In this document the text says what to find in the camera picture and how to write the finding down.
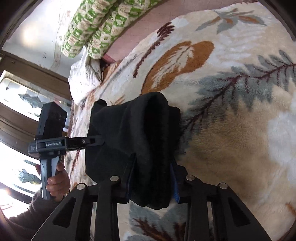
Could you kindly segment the dark left sleeve forearm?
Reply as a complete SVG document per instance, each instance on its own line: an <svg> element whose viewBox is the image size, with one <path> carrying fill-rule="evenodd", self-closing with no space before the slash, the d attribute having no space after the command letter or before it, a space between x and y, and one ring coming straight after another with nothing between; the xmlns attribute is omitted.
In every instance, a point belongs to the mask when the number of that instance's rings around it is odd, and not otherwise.
<svg viewBox="0 0 296 241"><path fill-rule="evenodd" d="M54 200L44 200L42 190L36 192L27 211L6 218L13 240L31 240L58 205Z"/></svg>

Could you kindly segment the person's left hand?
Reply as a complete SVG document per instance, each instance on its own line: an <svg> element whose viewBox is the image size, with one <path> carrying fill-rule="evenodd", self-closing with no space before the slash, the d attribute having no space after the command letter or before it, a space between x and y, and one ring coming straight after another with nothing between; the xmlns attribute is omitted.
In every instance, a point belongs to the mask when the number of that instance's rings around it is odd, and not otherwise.
<svg viewBox="0 0 296 241"><path fill-rule="evenodd" d="M48 178L46 190L49 191L53 201L59 203L68 194L70 189L70 180L68 173L65 170L63 163L58 163L56 166L56 175Z"/></svg>

